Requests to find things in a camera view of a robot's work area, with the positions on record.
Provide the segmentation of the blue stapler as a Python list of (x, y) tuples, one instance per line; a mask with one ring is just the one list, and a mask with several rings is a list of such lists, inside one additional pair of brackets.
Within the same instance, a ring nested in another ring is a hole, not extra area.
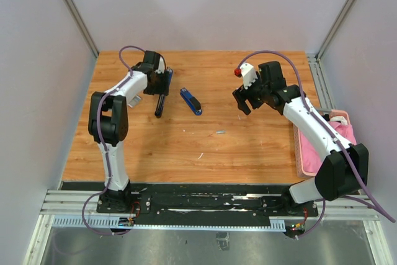
[(195, 115), (202, 115), (201, 103), (186, 88), (180, 90), (180, 95)]
[[(173, 70), (172, 70), (172, 68), (167, 68), (166, 72), (169, 75), (167, 86), (170, 87), (171, 81), (172, 81)], [(157, 106), (156, 106), (156, 110), (154, 112), (154, 116), (156, 118), (158, 118), (158, 119), (162, 117), (163, 110), (164, 110), (164, 103), (165, 103), (166, 97), (167, 97), (167, 95), (165, 95), (165, 94), (160, 94), (159, 95), (159, 99), (158, 99), (158, 103), (157, 103)]]

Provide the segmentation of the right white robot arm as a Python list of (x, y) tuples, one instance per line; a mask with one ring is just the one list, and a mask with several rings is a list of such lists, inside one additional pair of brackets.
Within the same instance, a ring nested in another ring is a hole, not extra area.
[(278, 61), (258, 67), (243, 63), (234, 73), (243, 79), (233, 91), (238, 109), (246, 115), (263, 104), (277, 110), (299, 129), (322, 161), (315, 177), (289, 187), (281, 200), (287, 215), (296, 215), (309, 201), (332, 201), (367, 184), (367, 148), (353, 144), (332, 128), (298, 85), (287, 85)]

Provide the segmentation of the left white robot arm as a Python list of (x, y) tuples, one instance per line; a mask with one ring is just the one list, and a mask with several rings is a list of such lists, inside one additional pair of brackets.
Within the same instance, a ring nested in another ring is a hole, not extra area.
[(137, 205), (125, 166), (123, 141), (129, 129), (128, 108), (139, 103), (141, 92), (159, 96), (154, 116), (160, 118), (169, 94), (173, 70), (160, 53), (143, 53), (143, 60), (135, 66), (125, 64), (128, 71), (119, 83), (91, 96), (88, 132), (98, 144), (105, 169), (105, 189), (97, 203), (99, 213), (126, 213)]

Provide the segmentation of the silver staple strip block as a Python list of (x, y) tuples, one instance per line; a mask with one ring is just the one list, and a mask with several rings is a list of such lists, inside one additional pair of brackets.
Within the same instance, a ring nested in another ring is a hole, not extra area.
[(140, 101), (141, 101), (141, 97), (136, 95), (128, 103), (128, 106), (131, 107), (131, 108), (134, 108), (135, 106), (137, 106), (140, 103)]

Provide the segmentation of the pink plastic basket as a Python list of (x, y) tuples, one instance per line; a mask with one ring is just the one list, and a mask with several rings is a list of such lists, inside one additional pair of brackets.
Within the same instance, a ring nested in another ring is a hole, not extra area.
[[(357, 144), (354, 136), (353, 126), (350, 123), (349, 115), (344, 110), (320, 111), (324, 119), (331, 124), (331, 127), (348, 139), (353, 145)], [(295, 160), (297, 176), (302, 178), (315, 177), (321, 167), (321, 159), (317, 151), (300, 130), (293, 126), (295, 142)]]

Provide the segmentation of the pink cloth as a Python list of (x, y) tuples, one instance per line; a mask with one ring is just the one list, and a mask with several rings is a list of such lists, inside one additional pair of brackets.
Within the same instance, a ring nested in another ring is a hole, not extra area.
[[(341, 137), (347, 140), (348, 143), (353, 145), (357, 144), (354, 136), (353, 126), (347, 122), (337, 121), (339, 117), (333, 117), (328, 124), (333, 128), (334, 134), (337, 137)], [(300, 132), (300, 156), (301, 156), (301, 169), (309, 176), (315, 176), (319, 171), (323, 156), (320, 156), (316, 148), (310, 143), (310, 141)]]

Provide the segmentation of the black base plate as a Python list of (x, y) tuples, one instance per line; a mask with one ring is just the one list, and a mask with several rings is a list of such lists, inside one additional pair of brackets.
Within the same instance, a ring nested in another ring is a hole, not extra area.
[(288, 220), (291, 230), (302, 230), (307, 220), (322, 220), (335, 202), (319, 199), (295, 207), (285, 199), (286, 185), (277, 184), (132, 184), (137, 205), (126, 213), (99, 213), (99, 184), (67, 182), (56, 201), (74, 215), (74, 225), (88, 225), (94, 217), (120, 217), (135, 223), (237, 224)]

